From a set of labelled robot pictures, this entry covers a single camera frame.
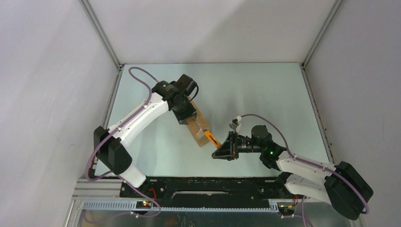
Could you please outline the brown cardboard express box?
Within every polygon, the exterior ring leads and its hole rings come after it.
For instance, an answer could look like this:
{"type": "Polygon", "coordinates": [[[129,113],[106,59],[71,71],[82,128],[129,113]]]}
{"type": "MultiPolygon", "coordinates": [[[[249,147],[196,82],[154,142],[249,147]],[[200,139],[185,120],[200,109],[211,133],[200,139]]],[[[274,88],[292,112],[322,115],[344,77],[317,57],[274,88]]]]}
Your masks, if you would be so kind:
{"type": "Polygon", "coordinates": [[[198,109],[196,104],[191,101],[192,106],[196,110],[196,116],[191,117],[187,120],[187,128],[199,147],[205,146],[209,143],[209,139],[205,135],[203,130],[210,130],[210,125],[206,118],[203,116],[201,111],[198,109]]]}

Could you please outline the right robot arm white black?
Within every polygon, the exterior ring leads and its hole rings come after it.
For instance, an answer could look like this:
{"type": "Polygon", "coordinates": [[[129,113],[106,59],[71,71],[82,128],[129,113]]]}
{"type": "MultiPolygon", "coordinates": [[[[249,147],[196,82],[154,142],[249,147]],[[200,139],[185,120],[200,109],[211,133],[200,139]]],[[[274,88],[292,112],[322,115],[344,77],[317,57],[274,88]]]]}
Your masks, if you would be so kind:
{"type": "Polygon", "coordinates": [[[264,125],[254,126],[250,137],[230,131],[211,157],[231,161],[241,153],[259,153],[264,166],[281,172],[275,184],[279,197],[291,194],[311,197],[326,202],[350,220],[369,213],[367,203],[374,191],[345,161],[330,164],[290,154],[287,148],[273,141],[264,125]]]}

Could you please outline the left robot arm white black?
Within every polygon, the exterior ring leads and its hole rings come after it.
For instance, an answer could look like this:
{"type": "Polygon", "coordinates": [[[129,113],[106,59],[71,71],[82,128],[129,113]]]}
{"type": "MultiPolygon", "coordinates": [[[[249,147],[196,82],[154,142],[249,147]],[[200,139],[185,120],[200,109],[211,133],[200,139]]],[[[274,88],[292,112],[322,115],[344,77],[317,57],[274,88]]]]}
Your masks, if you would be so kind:
{"type": "Polygon", "coordinates": [[[117,124],[94,131],[95,155],[110,171],[131,185],[138,197],[149,192],[146,175],[133,163],[127,147],[156,118],[168,111],[174,113],[179,124],[197,115],[189,95],[198,92],[199,86],[192,79],[179,79],[168,83],[160,81],[150,88],[148,98],[117,124]]]}

